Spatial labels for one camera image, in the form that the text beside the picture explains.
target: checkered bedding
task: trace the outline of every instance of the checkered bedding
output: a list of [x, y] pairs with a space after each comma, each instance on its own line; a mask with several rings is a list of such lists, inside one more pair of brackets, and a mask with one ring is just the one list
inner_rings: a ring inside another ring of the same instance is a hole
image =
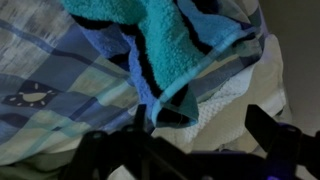
[[[264, 44], [256, 0], [223, 2], [221, 13], [259, 33], [190, 83], [198, 101], [256, 62]], [[98, 53], [58, 0], [0, 0], [0, 165], [93, 129], [117, 130], [138, 101], [130, 74]]]

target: black object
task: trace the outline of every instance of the black object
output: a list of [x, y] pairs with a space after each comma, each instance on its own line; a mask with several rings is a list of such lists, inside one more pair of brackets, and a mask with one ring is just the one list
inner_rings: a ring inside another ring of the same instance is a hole
[[266, 159], [241, 152], [194, 152], [184, 154], [162, 138], [144, 131], [145, 105], [137, 110], [135, 123], [122, 131], [87, 133], [62, 180], [105, 180], [124, 165], [142, 180], [292, 180], [297, 164], [320, 178], [320, 133], [304, 135], [290, 125], [279, 125], [256, 105], [249, 105], [246, 127], [268, 152]]

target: blue plaid blanket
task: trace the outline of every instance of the blue plaid blanket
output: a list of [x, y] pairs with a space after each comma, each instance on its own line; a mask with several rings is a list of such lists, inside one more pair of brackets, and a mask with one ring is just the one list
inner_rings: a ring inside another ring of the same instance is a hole
[[[221, 3], [222, 15], [261, 26], [258, 6]], [[259, 31], [190, 82], [197, 100], [255, 63], [263, 40]], [[0, 165], [93, 129], [117, 130], [138, 103], [130, 74], [100, 55], [58, 0], [0, 1]]]

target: blue towel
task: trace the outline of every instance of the blue towel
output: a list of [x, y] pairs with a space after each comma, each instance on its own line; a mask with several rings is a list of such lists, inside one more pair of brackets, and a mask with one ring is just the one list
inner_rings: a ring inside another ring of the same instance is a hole
[[91, 30], [85, 34], [103, 55], [116, 57], [113, 62], [129, 60], [140, 103], [148, 105], [147, 115], [156, 127], [195, 124], [197, 104], [188, 83], [236, 40], [248, 35], [239, 23], [205, 14], [191, 0], [62, 3], [72, 15], [82, 19], [77, 21], [80, 25], [86, 27], [83, 22], [88, 20], [105, 25], [101, 33], [111, 37], [104, 41], [108, 42], [105, 46], [101, 36], [90, 34]]

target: plaid fabric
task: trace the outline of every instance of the plaid fabric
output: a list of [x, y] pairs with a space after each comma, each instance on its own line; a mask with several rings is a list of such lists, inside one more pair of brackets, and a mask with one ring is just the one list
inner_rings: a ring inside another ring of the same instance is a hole
[[[260, 26], [257, 7], [243, 17]], [[100, 56], [58, 0], [0, 0], [0, 40], [0, 165], [131, 122], [130, 75]], [[246, 43], [191, 82], [199, 101], [259, 58], [259, 43]]]

